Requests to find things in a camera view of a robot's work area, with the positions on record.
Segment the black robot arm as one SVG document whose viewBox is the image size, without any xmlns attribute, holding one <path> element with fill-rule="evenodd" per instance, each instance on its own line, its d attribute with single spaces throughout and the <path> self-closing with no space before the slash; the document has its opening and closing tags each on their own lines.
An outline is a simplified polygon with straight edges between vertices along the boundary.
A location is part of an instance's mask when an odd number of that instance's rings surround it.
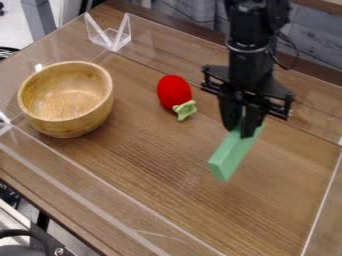
<svg viewBox="0 0 342 256">
<path fill-rule="evenodd" d="M 224 0 L 228 16 L 228 64 L 202 67 L 202 90 L 219 100 L 224 128 L 243 139 L 264 117 L 290 117 L 294 92 L 276 81 L 276 43 L 288 23 L 288 0 Z"/>
</svg>

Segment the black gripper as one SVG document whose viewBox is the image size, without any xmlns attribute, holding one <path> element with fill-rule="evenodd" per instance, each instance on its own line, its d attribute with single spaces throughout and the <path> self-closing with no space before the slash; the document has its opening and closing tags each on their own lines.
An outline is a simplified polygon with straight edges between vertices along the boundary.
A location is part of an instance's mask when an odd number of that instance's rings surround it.
<svg viewBox="0 0 342 256">
<path fill-rule="evenodd" d="M 234 130 L 242 116 L 240 136 L 250 138 L 267 115 L 288 119 L 294 93 L 274 78 L 274 42 L 258 48 L 228 48 L 227 66 L 202 67 L 202 90 L 218 97 L 224 128 Z"/>
</svg>

